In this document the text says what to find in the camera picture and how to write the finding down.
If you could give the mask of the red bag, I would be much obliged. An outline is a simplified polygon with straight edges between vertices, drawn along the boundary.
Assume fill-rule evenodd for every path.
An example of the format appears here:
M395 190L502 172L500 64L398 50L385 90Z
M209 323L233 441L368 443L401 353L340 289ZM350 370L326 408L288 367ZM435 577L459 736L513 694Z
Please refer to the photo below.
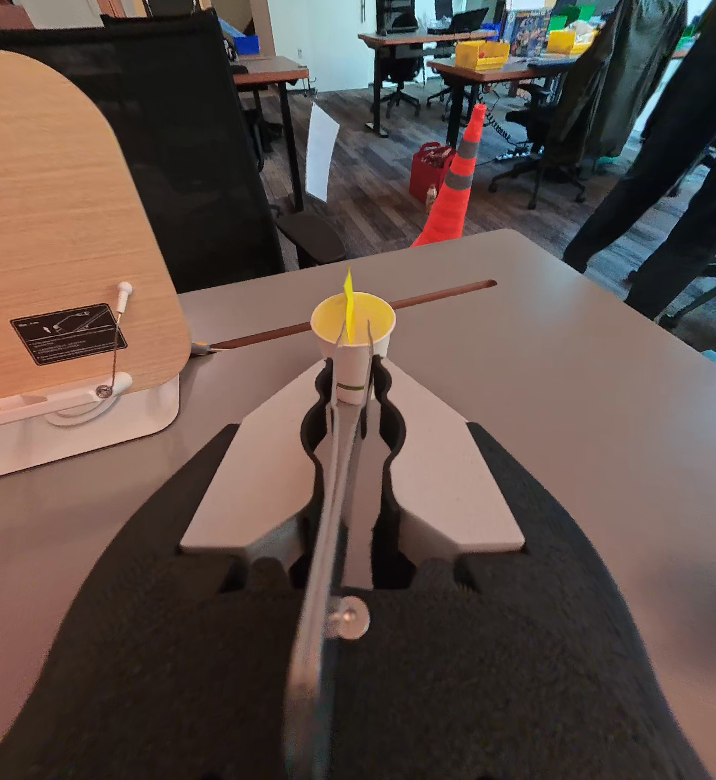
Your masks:
M410 194L422 204L428 204L431 188L439 192L455 155L456 150L447 144L424 143L412 158Z

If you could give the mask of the white paper sheet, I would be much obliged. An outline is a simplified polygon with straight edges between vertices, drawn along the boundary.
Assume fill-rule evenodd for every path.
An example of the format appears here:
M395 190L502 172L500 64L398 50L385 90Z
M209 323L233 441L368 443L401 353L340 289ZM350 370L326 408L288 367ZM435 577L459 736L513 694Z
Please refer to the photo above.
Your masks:
M305 191L327 202L331 162L341 126L318 103L312 103L305 156Z

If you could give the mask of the wooden tablet stand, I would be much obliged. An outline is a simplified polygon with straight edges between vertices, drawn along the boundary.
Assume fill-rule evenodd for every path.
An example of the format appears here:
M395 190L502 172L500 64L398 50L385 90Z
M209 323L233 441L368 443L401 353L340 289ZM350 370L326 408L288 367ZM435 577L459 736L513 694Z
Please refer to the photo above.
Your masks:
M108 121L0 50L0 477L164 430L190 348Z

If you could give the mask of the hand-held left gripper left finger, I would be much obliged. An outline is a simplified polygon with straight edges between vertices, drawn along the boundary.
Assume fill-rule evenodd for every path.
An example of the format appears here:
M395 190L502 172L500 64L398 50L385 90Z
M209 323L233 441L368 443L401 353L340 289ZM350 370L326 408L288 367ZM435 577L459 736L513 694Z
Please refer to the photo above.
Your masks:
M181 538L183 554L275 559L291 574L305 554L300 520L316 478L301 429L325 367L318 360L243 419Z

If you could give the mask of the yellow plastic bin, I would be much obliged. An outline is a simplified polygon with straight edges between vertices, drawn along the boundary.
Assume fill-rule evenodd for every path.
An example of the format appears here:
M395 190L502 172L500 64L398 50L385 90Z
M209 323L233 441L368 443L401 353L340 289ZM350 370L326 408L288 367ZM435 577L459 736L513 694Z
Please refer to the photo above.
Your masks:
M545 53L578 56L590 48L596 37L596 30L582 34L573 29L553 30L549 33Z
M454 65L476 72L499 69L508 62L510 48L510 43L506 41L459 41L456 44Z

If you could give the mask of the white paper cup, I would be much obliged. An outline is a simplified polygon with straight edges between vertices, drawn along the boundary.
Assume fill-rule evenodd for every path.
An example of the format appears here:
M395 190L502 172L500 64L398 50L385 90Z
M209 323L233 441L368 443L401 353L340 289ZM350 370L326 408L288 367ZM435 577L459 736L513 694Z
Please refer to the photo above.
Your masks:
M333 361L337 399L362 405L370 361L373 356L387 356L396 314L388 302L367 292L356 292L353 299L352 327L347 324L344 293L321 302L314 309L310 326L323 357Z

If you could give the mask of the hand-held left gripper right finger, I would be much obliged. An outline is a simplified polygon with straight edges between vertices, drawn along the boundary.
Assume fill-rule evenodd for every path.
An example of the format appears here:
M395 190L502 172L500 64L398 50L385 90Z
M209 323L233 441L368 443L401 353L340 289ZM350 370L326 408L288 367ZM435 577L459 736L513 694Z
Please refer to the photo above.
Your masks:
M521 551L526 538L471 425L391 361L372 360L380 405L380 510L370 560L375 589L407 588L427 561Z

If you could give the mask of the black mesh office chair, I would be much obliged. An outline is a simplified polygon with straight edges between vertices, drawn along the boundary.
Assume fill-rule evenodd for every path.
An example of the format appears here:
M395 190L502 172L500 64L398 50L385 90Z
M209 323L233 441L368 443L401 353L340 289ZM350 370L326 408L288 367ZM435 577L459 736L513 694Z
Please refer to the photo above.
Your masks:
M335 229L303 210L276 215L213 12L102 28L0 30L0 51L54 69L110 124L177 293L346 258Z

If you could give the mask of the dark green jacket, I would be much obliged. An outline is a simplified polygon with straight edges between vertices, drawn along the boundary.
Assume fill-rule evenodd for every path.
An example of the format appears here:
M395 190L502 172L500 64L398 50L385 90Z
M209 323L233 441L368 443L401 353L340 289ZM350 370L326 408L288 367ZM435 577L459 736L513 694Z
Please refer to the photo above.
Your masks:
M685 1L620 1L565 78L550 127L555 164L621 154L687 21Z

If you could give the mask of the long wooden office desk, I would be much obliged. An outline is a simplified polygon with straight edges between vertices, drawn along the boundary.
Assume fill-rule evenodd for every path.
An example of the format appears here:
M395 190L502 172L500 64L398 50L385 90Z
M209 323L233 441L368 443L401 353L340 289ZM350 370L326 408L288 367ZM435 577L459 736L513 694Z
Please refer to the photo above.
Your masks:
M482 36L483 31L464 34L358 34L358 39L373 51L372 121L366 123L366 128L380 138L388 137L387 132L381 128L381 63L387 57L383 53L384 50L440 41L474 41ZM428 63L430 69L452 81L451 96L454 105L450 108L447 144L453 147L459 141L463 97L468 85L519 82L556 76L571 68L576 59L577 55L563 54L542 54L530 61L514 57L500 66L484 70L458 66L452 57L432 59Z

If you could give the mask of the colourful toy box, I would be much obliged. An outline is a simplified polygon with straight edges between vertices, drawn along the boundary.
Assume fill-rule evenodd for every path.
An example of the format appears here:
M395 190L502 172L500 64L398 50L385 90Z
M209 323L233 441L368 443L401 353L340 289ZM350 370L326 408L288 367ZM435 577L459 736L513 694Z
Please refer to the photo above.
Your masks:
M543 51L552 9L509 11L503 39L509 44L509 57L534 59Z

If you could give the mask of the orange traffic cone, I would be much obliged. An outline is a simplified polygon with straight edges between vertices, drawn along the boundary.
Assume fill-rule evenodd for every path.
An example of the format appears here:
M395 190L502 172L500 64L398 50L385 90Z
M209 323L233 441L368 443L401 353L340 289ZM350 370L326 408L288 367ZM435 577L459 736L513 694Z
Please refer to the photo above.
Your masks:
M426 224L412 247L462 237L486 112L485 104L474 107Z

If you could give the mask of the black laptop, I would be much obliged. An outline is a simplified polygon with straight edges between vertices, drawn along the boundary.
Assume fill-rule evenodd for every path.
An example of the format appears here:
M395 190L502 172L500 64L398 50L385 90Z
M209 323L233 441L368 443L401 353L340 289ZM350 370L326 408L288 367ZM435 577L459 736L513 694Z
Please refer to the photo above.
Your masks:
M493 10L490 7L479 7L437 17L426 31L428 34L472 33L482 29L482 24L486 21L493 21Z

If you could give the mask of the metal tweezers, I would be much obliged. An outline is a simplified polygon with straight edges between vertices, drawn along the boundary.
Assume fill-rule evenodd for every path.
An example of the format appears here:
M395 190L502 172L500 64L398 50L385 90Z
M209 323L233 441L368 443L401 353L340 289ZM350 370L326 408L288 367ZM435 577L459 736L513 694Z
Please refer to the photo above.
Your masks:
M366 437L374 355L369 321L366 329L369 345L363 396L356 416L345 422L344 442L336 368L345 326L337 337L333 357L326 359L316 378L319 398L302 423L302 444L316 470L311 503L319 507L320 518L285 687L283 748L289 778L323 778L327 773L331 727L324 680L333 672L331 656L342 638L342 629L356 629L361 620L358 609L342 606L344 599L333 591L345 560L346 525L342 512L347 490L354 482L351 468L359 462L360 443Z

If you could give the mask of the grey desk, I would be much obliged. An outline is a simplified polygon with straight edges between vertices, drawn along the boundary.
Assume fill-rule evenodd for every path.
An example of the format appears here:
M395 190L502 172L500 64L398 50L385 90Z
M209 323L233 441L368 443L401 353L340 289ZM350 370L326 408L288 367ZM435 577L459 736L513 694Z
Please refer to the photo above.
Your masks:
M390 359L479 423L586 533L716 778L716 365L518 232L351 262L406 308ZM311 367L311 334L188 362L154 436L0 479L0 740L93 564L227 424Z

